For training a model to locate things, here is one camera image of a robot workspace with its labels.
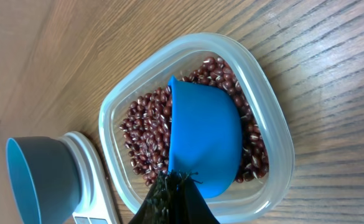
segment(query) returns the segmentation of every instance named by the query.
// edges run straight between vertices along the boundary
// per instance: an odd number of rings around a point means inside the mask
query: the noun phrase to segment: scale platform
[[[103,166],[92,143],[72,131],[59,138],[72,153],[81,182],[82,199],[72,214],[77,224],[119,224]]]

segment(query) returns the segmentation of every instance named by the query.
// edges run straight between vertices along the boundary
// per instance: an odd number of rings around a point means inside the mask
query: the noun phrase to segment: tabletop
[[[291,189],[254,223],[364,223],[364,0],[53,0],[1,119],[3,138],[80,131],[103,158],[104,97],[195,32],[227,35],[255,56],[292,134]],[[127,223],[133,214],[111,187]]]

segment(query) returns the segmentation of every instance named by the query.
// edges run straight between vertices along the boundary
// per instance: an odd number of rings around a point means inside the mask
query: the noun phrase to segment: plastic container
[[[219,34],[189,34],[172,41],[137,66],[105,98],[99,115],[99,132],[116,190],[136,213],[148,188],[134,175],[118,128],[130,102],[139,95],[166,86],[199,68],[205,57],[221,56],[236,74],[261,130],[269,156],[269,174],[259,180],[233,183],[226,192],[207,201],[221,223],[260,217],[285,196],[294,171],[294,146],[280,105],[254,57],[238,42]]]

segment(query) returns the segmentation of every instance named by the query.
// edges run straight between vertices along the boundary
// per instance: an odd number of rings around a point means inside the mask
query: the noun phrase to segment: blue scoop
[[[241,160],[240,116],[218,88],[179,82],[172,88],[169,170],[198,172],[192,178],[204,198],[222,194],[236,177]]]

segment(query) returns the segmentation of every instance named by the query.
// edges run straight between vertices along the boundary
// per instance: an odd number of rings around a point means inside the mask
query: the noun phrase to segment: white digital scale
[[[92,143],[81,133],[59,139],[72,153],[81,182],[81,202],[72,214],[77,224],[119,224],[103,166]]]

